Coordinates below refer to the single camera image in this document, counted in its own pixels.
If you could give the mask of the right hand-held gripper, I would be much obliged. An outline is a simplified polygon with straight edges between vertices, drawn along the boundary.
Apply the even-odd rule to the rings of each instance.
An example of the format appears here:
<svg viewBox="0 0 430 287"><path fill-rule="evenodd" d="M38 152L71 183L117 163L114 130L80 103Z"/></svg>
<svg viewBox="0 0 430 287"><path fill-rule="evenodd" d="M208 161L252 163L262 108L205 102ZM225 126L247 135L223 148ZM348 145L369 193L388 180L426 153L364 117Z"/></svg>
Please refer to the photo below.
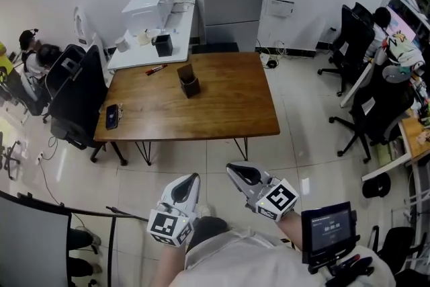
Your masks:
<svg viewBox="0 0 430 287"><path fill-rule="evenodd" d="M286 179L269 175L260 164L250 161L228 163L226 172L247 198L247 206L275 222L291 211L299 195Z"/></svg>

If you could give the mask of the brown pen holder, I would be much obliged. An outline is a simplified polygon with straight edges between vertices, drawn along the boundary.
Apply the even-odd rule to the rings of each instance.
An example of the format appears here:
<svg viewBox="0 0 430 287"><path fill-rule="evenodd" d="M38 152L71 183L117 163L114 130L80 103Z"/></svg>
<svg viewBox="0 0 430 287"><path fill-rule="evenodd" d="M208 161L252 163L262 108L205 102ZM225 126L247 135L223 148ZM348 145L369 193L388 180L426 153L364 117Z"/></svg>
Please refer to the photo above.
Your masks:
<svg viewBox="0 0 430 287"><path fill-rule="evenodd" d="M177 70L181 89L186 98L192 98L201 92L199 79L196 77L192 64L184 65Z"/></svg>

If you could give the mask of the red and black pen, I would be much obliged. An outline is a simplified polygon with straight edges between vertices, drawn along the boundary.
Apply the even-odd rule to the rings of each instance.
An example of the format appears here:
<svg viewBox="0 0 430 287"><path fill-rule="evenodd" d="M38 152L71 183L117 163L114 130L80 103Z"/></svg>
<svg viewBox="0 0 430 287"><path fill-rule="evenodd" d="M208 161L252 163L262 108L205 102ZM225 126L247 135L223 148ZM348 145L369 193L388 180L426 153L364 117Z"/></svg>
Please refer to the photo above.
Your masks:
<svg viewBox="0 0 430 287"><path fill-rule="evenodd" d="M167 64L163 64L163 65L160 65L160 66L154 67L154 68L152 68L152 69L148 70L148 71L146 72L146 75L147 75L147 76L152 75L152 74L154 74L154 73L156 73L156 72L158 72L158 71L160 71L160 70L162 70L162 69L164 69L164 68L166 68L166 67L167 67Z"/></svg>

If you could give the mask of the person's right forearm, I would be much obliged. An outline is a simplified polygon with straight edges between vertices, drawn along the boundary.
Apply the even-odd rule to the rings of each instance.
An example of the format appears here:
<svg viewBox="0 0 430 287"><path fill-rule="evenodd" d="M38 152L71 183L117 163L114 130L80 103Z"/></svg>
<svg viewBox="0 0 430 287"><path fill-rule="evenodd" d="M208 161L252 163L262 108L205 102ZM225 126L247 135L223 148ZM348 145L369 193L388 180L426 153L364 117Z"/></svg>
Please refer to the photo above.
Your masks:
<svg viewBox="0 0 430 287"><path fill-rule="evenodd" d="M289 211L277 222L281 232L302 251L302 218L295 211Z"/></svg>

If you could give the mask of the wooden table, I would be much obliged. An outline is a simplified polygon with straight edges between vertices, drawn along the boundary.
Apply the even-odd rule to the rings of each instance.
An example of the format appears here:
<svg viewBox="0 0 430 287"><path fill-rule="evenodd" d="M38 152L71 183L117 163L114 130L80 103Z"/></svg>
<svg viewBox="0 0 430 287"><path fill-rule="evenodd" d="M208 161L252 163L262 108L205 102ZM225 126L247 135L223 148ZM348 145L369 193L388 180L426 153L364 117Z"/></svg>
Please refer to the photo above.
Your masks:
<svg viewBox="0 0 430 287"><path fill-rule="evenodd" d="M186 98L172 63L147 76L149 66L121 69L105 98L94 139L115 142L220 140L274 136L280 126L259 53L191 54L187 63L201 92ZM106 108L123 104L118 127L105 128Z"/></svg>

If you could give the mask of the person's white shirt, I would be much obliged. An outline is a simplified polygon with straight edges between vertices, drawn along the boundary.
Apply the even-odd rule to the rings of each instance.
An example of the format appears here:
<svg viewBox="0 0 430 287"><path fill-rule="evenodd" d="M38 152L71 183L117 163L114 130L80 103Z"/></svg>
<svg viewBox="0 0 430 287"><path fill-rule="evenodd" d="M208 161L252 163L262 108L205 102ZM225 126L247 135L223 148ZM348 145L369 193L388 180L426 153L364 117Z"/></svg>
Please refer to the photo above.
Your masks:
<svg viewBox="0 0 430 287"><path fill-rule="evenodd" d="M331 278L327 268L311 274L279 238L237 229L191 249L170 287L325 287Z"/></svg>

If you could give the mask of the black metal stand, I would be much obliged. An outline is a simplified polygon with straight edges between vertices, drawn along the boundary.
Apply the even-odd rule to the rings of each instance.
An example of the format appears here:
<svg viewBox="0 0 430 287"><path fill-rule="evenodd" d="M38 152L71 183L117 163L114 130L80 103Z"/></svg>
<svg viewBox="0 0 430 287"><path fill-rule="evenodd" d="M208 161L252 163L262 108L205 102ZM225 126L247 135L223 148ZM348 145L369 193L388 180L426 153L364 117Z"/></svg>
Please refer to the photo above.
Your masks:
<svg viewBox="0 0 430 287"><path fill-rule="evenodd" d="M110 237L109 237L109 243L108 243L108 249L107 249L107 287L112 287L112 260L114 257L114 240L116 235L116 223L119 218L132 218L136 219L142 222L148 222L148 219L129 214L127 212L123 212L121 210L118 210L115 207L106 206L106 208L111 212L111 214L108 215L112 219L111 221L111 227L110 227Z"/></svg>

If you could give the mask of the black timer screen device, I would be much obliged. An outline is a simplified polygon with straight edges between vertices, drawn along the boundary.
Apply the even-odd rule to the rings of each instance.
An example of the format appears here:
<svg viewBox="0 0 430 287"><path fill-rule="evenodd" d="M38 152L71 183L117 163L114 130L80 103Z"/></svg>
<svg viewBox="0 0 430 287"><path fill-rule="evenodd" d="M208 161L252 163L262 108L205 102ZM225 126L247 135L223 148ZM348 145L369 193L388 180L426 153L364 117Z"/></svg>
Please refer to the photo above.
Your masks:
<svg viewBox="0 0 430 287"><path fill-rule="evenodd" d="M357 213L350 202L306 210L302 221L302 263L310 274L333 266L355 248Z"/></svg>

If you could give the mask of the black cap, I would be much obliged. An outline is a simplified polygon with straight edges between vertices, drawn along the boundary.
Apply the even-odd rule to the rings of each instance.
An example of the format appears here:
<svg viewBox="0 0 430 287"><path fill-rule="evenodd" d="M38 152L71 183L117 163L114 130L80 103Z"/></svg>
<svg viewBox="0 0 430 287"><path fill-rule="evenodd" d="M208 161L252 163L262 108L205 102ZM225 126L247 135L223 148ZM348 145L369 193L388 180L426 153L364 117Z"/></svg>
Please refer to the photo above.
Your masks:
<svg viewBox="0 0 430 287"><path fill-rule="evenodd" d="M365 181L362 185L362 194L364 198L383 198L387 196L391 189L391 179L387 173Z"/></svg>

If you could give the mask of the black office chair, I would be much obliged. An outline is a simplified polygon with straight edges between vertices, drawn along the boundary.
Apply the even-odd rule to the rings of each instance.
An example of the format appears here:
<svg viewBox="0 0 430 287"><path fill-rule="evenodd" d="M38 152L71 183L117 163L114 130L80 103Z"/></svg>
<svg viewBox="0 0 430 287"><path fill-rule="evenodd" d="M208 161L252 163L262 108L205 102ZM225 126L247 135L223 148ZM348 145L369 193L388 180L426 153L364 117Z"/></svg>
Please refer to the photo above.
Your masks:
<svg viewBox="0 0 430 287"><path fill-rule="evenodd" d="M69 77L50 105L51 134L83 151L92 148L90 161L97 161L98 152L111 144L120 165L128 161L122 156L117 144L112 140L94 139L100 109L108 93L103 78L98 47L92 46L78 66L77 72Z"/></svg>
<svg viewBox="0 0 430 287"><path fill-rule="evenodd" d="M430 287L430 275L419 273L410 268L402 270L408 256L422 254L427 234L424 233L421 242L412 246L415 240L415 230L410 227L391 228L384 240L381 250L378 250L380 228L372 228L374 242L372 250L390 268L394 275L396 287Z"/></svg>
<svg viewBox="0 0 430 287"><path fill-rule="evenodd" d="M50 68L50 71L45 78L45 87L50 96L50 102L48 103L48 111L42 118L44 124L47 123L47 117L50 115L51 101L54 99L64 82L77 72L78 66L83 60L85 54L86 52L82 47L75 44L69 44L65 50L60 53L53 66Z"/></svg>
<svg viewBox="0 0 430 287"><path fill-rule="evenodd" d="M341 31L333 42L329 62L333 68L317 71L318 75L333 73L341 76L341 88L337 96L341 97L346 84L354 84L362 74L366 51L375 37L373 15L360 3L350 8L342 6Z"/></svg>
<svg viewBox="0 0 430 287"><path fill-rule="evenodd" d="M399 83L391 83L383 76L384 69L390 67L372 64L365 81L360 85L353 97L350 114L352 122L337 116L331 116L329 122L338 122L353 131L353 137L347 146L338 151L343 156L356 140L360 140L365 151L364 163L371 159L370 146L387 144L394 139L392 131L404 118L406 111L412 106L415 97L409 79Z"/></svg>

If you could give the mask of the grey panel board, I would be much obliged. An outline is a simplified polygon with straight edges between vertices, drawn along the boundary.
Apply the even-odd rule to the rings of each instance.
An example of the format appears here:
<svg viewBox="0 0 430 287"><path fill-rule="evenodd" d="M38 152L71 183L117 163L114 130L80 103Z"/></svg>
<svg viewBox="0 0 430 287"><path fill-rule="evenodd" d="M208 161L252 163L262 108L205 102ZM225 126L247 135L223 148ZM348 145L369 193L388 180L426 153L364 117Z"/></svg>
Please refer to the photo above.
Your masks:
<svg viewBox="0 0 430 287"><path fill-rule="evenodd" d="M71 213L0 191L0 287L69 287Z"/></svg>

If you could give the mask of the black office chair base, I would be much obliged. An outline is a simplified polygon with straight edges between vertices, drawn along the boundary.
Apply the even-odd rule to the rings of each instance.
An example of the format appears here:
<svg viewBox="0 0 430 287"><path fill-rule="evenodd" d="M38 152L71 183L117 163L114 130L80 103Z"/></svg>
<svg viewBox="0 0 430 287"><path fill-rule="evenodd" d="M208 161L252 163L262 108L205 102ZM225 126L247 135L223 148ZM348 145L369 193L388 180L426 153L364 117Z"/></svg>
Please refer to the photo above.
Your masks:
<svg viewBox="0 0 430 287"><path fill-rule="evenodd" d="M3 133L0 131L0 169L6 170L8 178L12 181L15 181L16 178L11 174L11 162L15 162L18 165L21 163L19 159L12 157L12 154L14 152L14 148L20 145L21 142L16 140L11 147L5 146L3 144Z"/></svg>

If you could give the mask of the white box appliance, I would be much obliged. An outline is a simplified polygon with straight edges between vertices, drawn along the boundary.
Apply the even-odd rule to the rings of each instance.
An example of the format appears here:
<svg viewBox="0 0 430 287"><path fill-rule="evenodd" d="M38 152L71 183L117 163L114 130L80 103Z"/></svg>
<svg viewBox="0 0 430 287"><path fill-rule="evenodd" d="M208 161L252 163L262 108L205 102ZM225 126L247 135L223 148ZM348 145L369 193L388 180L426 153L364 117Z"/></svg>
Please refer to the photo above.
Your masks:
<svg viewBox="0 0 430 287"><path fill-rule="evenodd" d="M173 8L173 0L130 0L122 10L126 29L132 36L145 30L162 30Z"/></svg>

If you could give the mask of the colourful jacket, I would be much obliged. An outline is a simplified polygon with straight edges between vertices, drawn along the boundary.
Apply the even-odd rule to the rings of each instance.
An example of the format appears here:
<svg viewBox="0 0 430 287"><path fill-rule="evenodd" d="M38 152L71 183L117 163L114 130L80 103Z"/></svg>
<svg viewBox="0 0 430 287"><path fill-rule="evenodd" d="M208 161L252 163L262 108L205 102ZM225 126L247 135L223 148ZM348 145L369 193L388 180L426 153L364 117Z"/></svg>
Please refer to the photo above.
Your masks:
<svg viewBox="0 0 430 287"><path fill-rule="evenodd" d="M389 65L399 66L402 70L409 68L412 75L421 77L425 72L425 59L415 44L403 34L396 33L388 36L382 47L375 55L376 64L382 67Z"/></svg>

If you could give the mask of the wooden desk with white frame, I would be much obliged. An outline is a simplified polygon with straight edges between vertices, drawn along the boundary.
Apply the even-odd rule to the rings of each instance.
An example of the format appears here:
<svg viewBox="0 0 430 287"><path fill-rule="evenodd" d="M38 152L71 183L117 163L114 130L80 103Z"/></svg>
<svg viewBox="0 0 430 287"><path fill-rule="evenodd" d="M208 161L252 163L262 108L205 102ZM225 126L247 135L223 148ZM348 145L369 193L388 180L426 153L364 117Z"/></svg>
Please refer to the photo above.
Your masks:
<svg viewBox="0 0 430 287"><path fill-rule="evenodd" d="M373 179L382 173L388 173L400 165L417 163L420 159L430 155L430 128L425 128L416 118L406 118L398 126L404 142L405 153L392 162L364 175L361 178L362 182Z"/></svg>

